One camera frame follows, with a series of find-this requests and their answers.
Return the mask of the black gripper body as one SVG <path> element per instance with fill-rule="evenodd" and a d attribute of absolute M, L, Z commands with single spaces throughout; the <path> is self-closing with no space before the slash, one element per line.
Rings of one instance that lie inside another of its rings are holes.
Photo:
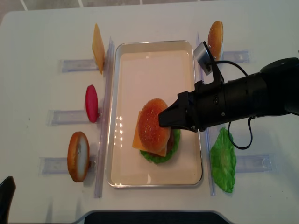
<path fill-rule="evenodd" d="M 212 90 L 208 84 L 198 81 L 192 92 L 179 93 L 177 128 L 202 132 L 220 124 L 225 115 L 224 94 L 221 90 L 219 87 Z"/>

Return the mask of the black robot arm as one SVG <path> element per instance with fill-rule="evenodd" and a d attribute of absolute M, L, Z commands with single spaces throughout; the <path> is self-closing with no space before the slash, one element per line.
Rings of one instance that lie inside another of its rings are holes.
<path fill-rule="evenodd" d="M 260 72 L 223 82 L 217 66 L 217 80 L 195 83 L 194 91 L 159 113 L 161 127 L 193 132 L 249 117 L 299 113 L 299 60 L 286 58 L 270 63 Z"/>

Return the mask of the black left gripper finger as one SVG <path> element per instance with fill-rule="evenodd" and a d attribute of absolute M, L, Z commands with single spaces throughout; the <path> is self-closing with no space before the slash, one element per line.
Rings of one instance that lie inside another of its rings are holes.
<path fill-rule="evenodd" d="M 177 99 L 170 107 L 159 113 L 160 127 L 196 131 L 194 103 L 190 100 Z"/>

